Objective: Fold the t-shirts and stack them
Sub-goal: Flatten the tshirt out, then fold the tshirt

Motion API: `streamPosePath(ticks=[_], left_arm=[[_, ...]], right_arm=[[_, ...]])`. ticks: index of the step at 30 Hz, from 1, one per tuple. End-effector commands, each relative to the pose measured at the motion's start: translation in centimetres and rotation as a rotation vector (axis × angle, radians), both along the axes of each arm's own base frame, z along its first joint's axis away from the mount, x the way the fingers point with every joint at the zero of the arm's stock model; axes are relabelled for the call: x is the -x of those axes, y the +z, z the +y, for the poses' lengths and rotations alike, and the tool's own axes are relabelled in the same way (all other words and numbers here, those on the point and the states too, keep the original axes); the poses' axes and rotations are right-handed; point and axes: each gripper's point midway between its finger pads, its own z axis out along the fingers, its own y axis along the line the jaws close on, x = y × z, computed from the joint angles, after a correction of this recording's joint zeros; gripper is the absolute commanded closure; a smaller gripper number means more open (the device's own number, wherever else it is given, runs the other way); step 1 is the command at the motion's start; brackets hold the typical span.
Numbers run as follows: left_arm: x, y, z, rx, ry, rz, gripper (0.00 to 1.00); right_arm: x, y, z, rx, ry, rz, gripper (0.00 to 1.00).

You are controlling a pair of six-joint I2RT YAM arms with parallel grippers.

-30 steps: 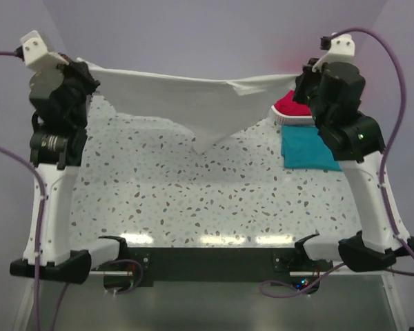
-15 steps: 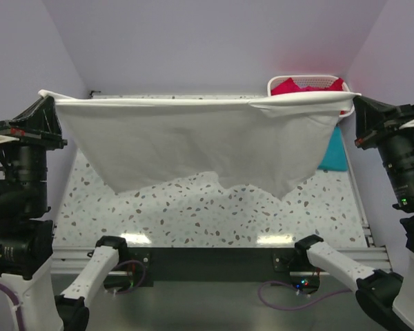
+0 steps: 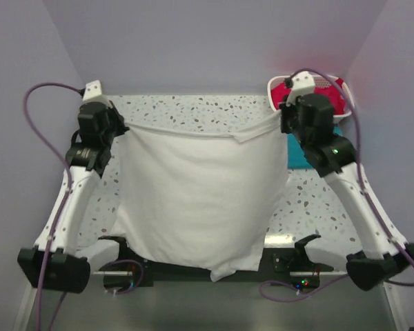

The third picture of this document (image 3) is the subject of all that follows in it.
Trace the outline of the white t shirt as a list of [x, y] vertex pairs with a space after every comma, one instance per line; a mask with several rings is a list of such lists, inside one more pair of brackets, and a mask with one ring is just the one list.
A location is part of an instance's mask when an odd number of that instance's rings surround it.
[[212, 281], [258, 270], [288, 179], [278, 114], [223, 134], [130, 123], [118, 157], [112, 230], [133, 252], [208, 270]]

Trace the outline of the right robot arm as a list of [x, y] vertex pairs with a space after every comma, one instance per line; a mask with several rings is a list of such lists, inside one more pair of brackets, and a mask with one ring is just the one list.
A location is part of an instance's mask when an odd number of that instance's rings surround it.
[[306, 94], [279, 105], [281, 131], [292, 134], [304, 156], [325, 180], [353, 222], [362, 250], [346, 257], [351, 281], [368, 291], [414, 268], [414, 243], [398, 231], [370, 187], [357, 150], [335, 133], [334, 107], [320, 94]]

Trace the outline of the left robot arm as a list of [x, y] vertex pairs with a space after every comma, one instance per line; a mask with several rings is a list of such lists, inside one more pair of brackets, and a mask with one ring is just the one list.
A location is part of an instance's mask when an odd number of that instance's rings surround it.
[[129, 254], [111, 239], [79, 252], [77, 239], [89, 200], [112, 155], [116, 137], [129, 129], [113, 102], [91, 101], [78, 114], [79, 129], [73, 135], [63, 161], [66, 169], [55, 206], [32, 248], [22, 248], [17, 262], [34, 288], [81, 293], [90, 275], [107, 264], [123, 270]]

